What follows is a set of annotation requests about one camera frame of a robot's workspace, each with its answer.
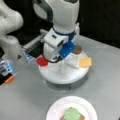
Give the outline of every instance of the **food on plate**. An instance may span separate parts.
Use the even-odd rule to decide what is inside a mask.
[[[68,108],[60,120],[85,120],[85,117],[79,113],[76,108]]]

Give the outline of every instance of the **white table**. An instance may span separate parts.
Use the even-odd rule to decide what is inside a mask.
[[[88,80],[74,91],[54,91],[44,83],[35,62],[26,65],[14,82],[0,86],[0,120],[45,120],[51,104],[70,95],[88,100],[99,120],[118,120],[120,49],[82,36],[76,43],[93,60]]]

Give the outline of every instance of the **yellow object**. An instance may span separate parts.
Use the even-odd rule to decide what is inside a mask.
[[[92,59],[91,58],[80,59],[79,66],[80,66],[80,68],[92,66]]]

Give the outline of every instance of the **red object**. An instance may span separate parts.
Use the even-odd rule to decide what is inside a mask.
[[[42,66],[42,67],[45,67],[48,65],[48,61],[45,60],[43,57],[40,57],[37,59],[37,64]]]

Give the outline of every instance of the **blue object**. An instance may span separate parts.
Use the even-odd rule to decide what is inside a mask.
[[[71,41],[68,41],[63,45],[63,48],[59,51],[59,54],[62,58],[66,58],[74,49],[75,45]]]
[[[68,38],[69,38],[68,40],[69,40],[69,41],[71,41],[71,40],[74,38],[74,36],[76,35],[75,31],[73,31],[72,33],[69,33],[69,34],[62,34],[62,33],[57,32],[54,28],[53,28],[53,30],[54,30],[55,33],[58,34],[58,35],[68,36]]]

